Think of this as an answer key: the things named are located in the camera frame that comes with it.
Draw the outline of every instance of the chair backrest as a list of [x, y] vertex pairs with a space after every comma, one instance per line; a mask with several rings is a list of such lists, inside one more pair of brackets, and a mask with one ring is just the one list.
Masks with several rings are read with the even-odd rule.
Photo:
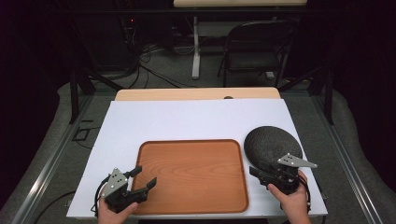
[[235, 26], [227, 35], [225, 49], [268, 49], [290, 41], [296, 30], [294, 21], [249, 21]]

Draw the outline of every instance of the wooden tabletop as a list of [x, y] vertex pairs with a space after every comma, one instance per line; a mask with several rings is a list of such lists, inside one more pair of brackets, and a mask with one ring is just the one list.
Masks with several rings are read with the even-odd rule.
[[175, 7], [293, 7], [304, 6], [306, 0], [175, 0]]
[[225, 97], [280, 99], [273, 87], [121, 90], [116, 101], [216, 100]]

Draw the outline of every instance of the small black object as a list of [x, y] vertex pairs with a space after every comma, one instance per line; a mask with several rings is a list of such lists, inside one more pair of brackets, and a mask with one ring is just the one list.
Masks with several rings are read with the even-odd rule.
[[142, 167], [137, 166], [131, 172], [123, 174], [115, 168], [110, 175], [105, 190], [101, 197], [106, 199], [106, 203], [116, 213], [125, 209], [131, 203], [142, 203], [148, 199], [149, 190], [155, 187], [157, 177], [150, 180], [145, 188], [129, 191], [128, 178], [134, 177], [142, 172]]
[[244, 149], [254, 167], [249, 173], [256, 176], [265, 187], [274, 184], [283, 193], [293, 193], [299, 186], [298, 167], [278, 163], [286, 154], [303, 156], [300, 144], [288, 132], [273, 126], [252, 130], [246, 137]]

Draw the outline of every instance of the gray carpet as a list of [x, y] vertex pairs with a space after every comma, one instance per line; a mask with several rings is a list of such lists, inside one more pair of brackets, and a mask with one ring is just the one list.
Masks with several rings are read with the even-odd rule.
[[[155, 72], [171, 77], [177, 81], [176, 84], [180, 87], [186, 87], [180, 85], [181, 83], [196, 87], [221, 86], [221, 77], [217, 77], [221, 59], [219, 55], [203, 56], [201, 60], [201, 76], [198, 80], [191, 79], [192, 56], [190, 54], [175, 55], [165, 51], [158, 51], [152, 53], [146, 59], [149, 59], [149, 62], [144, 63], [145, 66]], [[133, 88], [140, 89], [145, 86], [146, 88], [174, 88], [174, 86], [154, 75], [148, 75], [149, 79], [147, 81], [147, 75], [148, 73], [142, 70]], [[133, 74], [130, 77], [120, 78], [115, 81], [123, 87], [128, 87], [135, 78], [136, 74]], [[271, 84], [271, 81], [266, 80], [265, 77], [258, 77], [255, 74], [248, 78], [234, 76], [229, 80], [229, 86], [265, 86]], [[70, 120], [68, 86], [66, 85], [59, 89], [61, 102], [55, 119], [29, 170], [2, 209], [0, 213], [1, 223], [11, 223], [14, 220], [29, 195], [33, 184], [40, 177], [48, 159], [51, 158], [54, 151], [63, 146], [62, 139], [65, 136], [64, 154], [59, 159], [59, 164], [56, 164], [56, 172], [50, 177], [49, 184], [43, 190], [44, 193], [37, 198], [36, 208], [32, 209], [33, 213], [28, 216], [30, 220], [28, 223], [33, 223], [39, 212], [52, 200], [64, 193], [77, 189], [86, 161], [90, 155], [90, 148], [94, 144], [109, 103], [115, 96], [115, 92], [103, 83], [94, 83], [98, 92], [92, 97], [80, 97], [81, 102], [88, 106], [86, 106], [85, 111], [82, 111], [75, 125], [68, 125]], [[321, 112], [318, 111], [316, 98], [314, 99], [306, 94], [304, 85], [299, 86], [298, 89], [298, 91], [282, 93], [282, 98], [285, 99], [288, 105], [307, 158], [319, 165], [319, 168], [314, 170], [314, 175], [323, 191], [329, 197], [326, 200], [329, 210], [326, 223], [370, 223], [337, 156], [337, 145], [329, 134], [326, 122], [323, 121], [320, 114]], [[344, 98], [335, 92], [333, 101], [334, 128], [341, 137], [341, 142], [356, 167], [359, 177], [373, 200], [373, 204], [377, 208], [383, 223], [392, 223], [392, 220], [396, 218], [395, 193], [382, 183], [371, 164], [364, 158], [357, 138], [355, 123]], [[78, 129], [89, 130], [86, 139], [78, 141], [79, 144], [76, 141], [72, 141]], [[77, 138], [85, 137], [85, 133], [79, 133]], [[94, 220], [74, 220], [65, 217], [68, 209], [65, 204], [72, 198], [73, 195], [70, 195], [53, 204], [38, 223], [96, 223]], [[312, 220], [314, 223], [321, 223], [322, 217], [313, 217]], [[274, 218], [269, 221], [270, 223], [281, 223], [284, 218]]]

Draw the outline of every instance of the rectangular tray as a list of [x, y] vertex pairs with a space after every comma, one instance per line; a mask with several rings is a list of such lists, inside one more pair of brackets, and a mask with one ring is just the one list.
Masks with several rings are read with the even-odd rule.
[[248, 192], [239, 144], [234, 140], [150, 141], [139, 149], [143, 167], [132, 189], [157, 176], [136, 215], [240, 213]]

